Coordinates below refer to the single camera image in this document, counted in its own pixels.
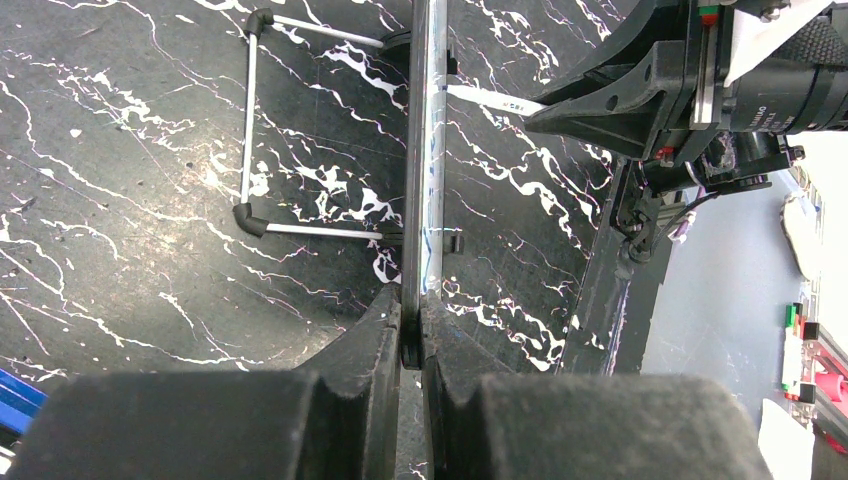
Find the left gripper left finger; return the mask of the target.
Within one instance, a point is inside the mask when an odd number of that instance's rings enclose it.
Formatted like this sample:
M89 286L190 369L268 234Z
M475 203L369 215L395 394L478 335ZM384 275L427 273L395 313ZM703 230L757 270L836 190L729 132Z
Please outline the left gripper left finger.
M292 370L82 377L46 402L11 479L389 479L401 306L360 320Z

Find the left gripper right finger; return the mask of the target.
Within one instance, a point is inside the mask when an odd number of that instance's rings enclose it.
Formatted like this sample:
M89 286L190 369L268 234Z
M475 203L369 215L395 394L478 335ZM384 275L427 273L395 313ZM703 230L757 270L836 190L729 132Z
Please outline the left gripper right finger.
M434 479L766 479L755 427L716 382L518 374L423 300Z

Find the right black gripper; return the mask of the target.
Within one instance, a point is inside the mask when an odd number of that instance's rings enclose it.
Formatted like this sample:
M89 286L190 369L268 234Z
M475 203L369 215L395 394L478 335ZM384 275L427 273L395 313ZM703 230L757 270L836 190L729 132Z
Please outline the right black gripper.
M732 89L724 85L733 20L733 9L715 1L637 2L600 46L545 87L545 108L526 129L633 159L656 154L657 192L728 181L739 164L729 131ZM683 41L684 52L642 59L666 40Z

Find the white whiteboard marker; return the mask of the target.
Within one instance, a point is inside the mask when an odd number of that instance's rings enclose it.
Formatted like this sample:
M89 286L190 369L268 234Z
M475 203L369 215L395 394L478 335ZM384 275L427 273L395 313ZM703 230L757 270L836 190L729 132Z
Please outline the white whiteboard marker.
M538 102L466 85L446 85L445 91L468 102L524 117L532 116L546 108Z

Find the small black-framed whiteboard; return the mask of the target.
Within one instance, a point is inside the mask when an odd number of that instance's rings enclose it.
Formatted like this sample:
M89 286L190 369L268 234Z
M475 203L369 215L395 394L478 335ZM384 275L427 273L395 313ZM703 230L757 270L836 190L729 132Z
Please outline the small black-framed whiteboard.
M284 24L329 37L374 47L381 54L405 59L409 67L408 144L405 163L405 203L402 233L376 233L270 223L256 217L250 204L257 52L265 29ZM463 240L444 229L446 110L448 77L455 71L448 38L444 1L416 1L409 32L377 40L276 15L264 8L253 11L243 31L247 37L247 89L244 146L239 201L233 208L237 225L246 233L291 233L387 241L402 245L400 355L410 370L424 364L422 303L441 291L443 257L461 250Z

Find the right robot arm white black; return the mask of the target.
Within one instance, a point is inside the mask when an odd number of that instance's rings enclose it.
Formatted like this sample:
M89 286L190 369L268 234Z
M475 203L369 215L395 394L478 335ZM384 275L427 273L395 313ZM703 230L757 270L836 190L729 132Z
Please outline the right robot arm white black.
M655 193L709 190L789 167L786 137L847 128L847 9L833 1L779 34L796 1L640 1L617 29L537 97L528 130L637 162Z

